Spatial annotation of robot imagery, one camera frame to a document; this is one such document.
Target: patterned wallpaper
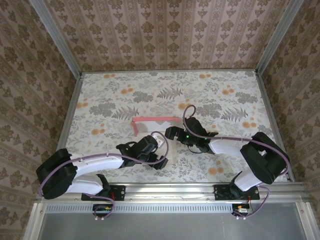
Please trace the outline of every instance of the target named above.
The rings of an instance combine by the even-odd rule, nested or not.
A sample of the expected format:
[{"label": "patterned wallpaper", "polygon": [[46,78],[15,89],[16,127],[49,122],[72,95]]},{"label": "patterned wallpaper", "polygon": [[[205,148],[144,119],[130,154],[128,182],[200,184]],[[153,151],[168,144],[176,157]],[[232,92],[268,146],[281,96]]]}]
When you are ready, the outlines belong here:
[{"label": "patterned wallpaper", "polygon": [[20,239],[75,85],[31,4],[0,1],[0,239]]},{"label": "patterned wallpaper", "polygon": [[254,69],[289,0],[45,0],[83,72]]},{"label": "patterned wallpaper", "polygon": [[298,181],[320,224],[320,1],[304,1],[263,80]]}]

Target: floral patterned surface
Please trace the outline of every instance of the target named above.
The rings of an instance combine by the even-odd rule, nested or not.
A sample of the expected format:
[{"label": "floral patterned surface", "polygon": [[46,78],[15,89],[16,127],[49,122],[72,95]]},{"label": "floral patterned surface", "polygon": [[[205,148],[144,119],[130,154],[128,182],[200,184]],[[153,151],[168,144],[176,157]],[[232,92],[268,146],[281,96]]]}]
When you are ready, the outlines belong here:
[{"label": "floral patterned surface", "polygon": [[[66,146],[72,153],[117,151],[134,137],[133,117],[182,117],[188,104],[208,132],[262,131],[273,139],[253,71],[92,73],[84,75]],[[162,170],[136,164],[100,173],[110,182],[228,182],[247,168],[241,157],[194,154],[181,144],[174,161]]]}]

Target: purple cable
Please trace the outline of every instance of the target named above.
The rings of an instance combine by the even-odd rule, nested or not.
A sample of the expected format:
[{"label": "purple cable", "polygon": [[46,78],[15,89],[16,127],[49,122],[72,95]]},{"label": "purple cable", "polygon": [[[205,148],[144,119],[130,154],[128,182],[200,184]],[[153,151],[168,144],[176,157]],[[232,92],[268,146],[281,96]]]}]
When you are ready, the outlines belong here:
[{"label": "purple cable", "polygon": [[[48,174],[48,176],[46,176],[46,178],[42,181],[42,183],[40,184],[40,187],[38,188],[38,194],[40,197],[43,197],[43,193],[42,193],[42,189],[44,188],[44,185],[48,182],[48,180],[59,170],[61,169],[62,167],[64,167],[65,165],[68,165],[68,164],[71,164],[71,163],[74,163],[74,162],[78,162],[78,161],[81,161],[81,160],[85,160],[85,159],[89,159],[89,158],[94,158],[96,156],[103,156],[103,155],[106,155],[107,157],[110,156],[110,157],[120,157],[120,158],[126,158],[126,159],[129,159],[129,160],[132,160],[134,162],[137,162],[137,163],[140,163],[140,164],[147,164],[147,165],[154,165],[154,164],[158,164],[158,163],[161,163],[163,160],[166,159],[167,155],[168,155],[168,152],[169,152],[169,143],[168,143],[168,140],[166,138],[165,135],[163,135],[161,132],[159,131],[153,131],[151,133],[152,134],[160,134],[164,141],[165,141],[165,144],[166,144],[166,151],[165,151],[165,154],[163,155],[163,157],[161,159],[159,159],[158,161],[154,161],[154,162],[145,162],[145,161],[140,161],[138,159],[135,159],[133,157],[129,157],[129,156],[125,156],[125,155],[121,155],[121,154],[117,154],[117,153],[106,153],[106,154],[96,154],[96,155],[91,155],[91,156],[88,156],[87,158],[86,157],[78,157],[78,158],[75,158],[75,159],[71,159],[69,161],[66,161],[64,163],[62,163],[61,165],[57,166],[52,172],[50,172]],[[95,198],[95,199],[104,199],[104,200],[107,200],[107,201],[110,201],[112,202],[112,209],[110,210],[110,212],[105,216],[105,218],[107,218],[115,209],[115,206],[116,206],[116,202],[109,198],[109,197],[106,197],[106,196],[95,196],[95,195],[92,195],[92,194],[89,194],[89,193],[84,193],[85,195],[87,195],[88,197],[90,198]]]},{"label": "purple cable", "polygon": [[195,132],[191,131],[190,128],[187,126],[187,123],[186,123],[186,113],[187,113],[187,110],[189,108],[193,107],[194,108],[194,111],[192,113],[192,115],[190,116],[190,118],[196,113],[196,106],[195,105],[189,105],[185,108],[184,112],[183,112],[183,125],[184,127],[189,131],[189,133],[191,133],[192,135],[198,137],[198,138],[202,138],[202,139],[226,139],[226,140],[234,140],[234,141],[245,141],[245,142],[251,142],[251,143],[255,143],[255,144],[258,144],[258,145],[261,145],[265,148],[268,148],[270,150],[272,150],[273,152],[275,152],[276,154],[280,155],[283,160],[285,161],[285,164],[286,164],[286,169],[280,174],[280,176],[282,175],[285,175],[289,169],[290,169],[290,163],[289,163],[289,160],[288,158],[282,153],[280,152],[278,149],[274,148],[273,146],[270,146],[268,144],[265,144],[263,142],[260,142],[260,141],[256,141],[256,140],[253,140],[253,139],[250,139],[250,138],[243,138],[243,137],[230,137],[230,136],[201,136],[201,135],[198,135],[196,134]]},{"label": "purple cable", "polygon": [[249,217],[252,217],[254,216],[257,212],[260,211],[260,209],[265,205],[267,199],[269,198],[269,195],[270,195],[270,189],[267,188],[266,186],[260,186],[258,185],[259,188],[262,188],[262,189],[266,189],[267,190],[267,194],[265,196],[265,199],[263,200],[263,202],[261,203],[261,205],[253,212],[253,213],[250,213],[248,214],[247,216],[244,216],[242,215],[240,212],[237,212],[237,211],[233,211],[235,214],[239,215],[241,218],[249,218]]}]

